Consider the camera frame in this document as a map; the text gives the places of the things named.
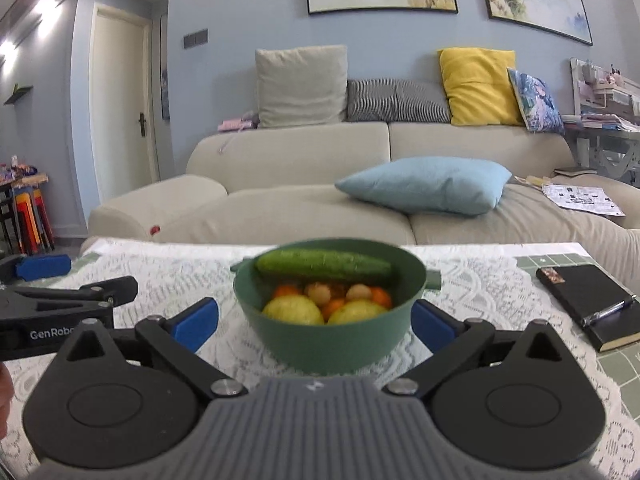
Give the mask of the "person's left hand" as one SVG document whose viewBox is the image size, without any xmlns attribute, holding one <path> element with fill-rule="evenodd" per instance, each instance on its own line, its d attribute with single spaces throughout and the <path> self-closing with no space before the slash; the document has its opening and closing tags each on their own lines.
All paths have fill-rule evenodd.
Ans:
<svg viewBox="0 0 640 480">
<path fill-rule="evenodd" d="M 14 397 L 14 385 L 6 364 L 0 364 L 0 439 L 8 432 L 8 419 Z"/>
</svg>

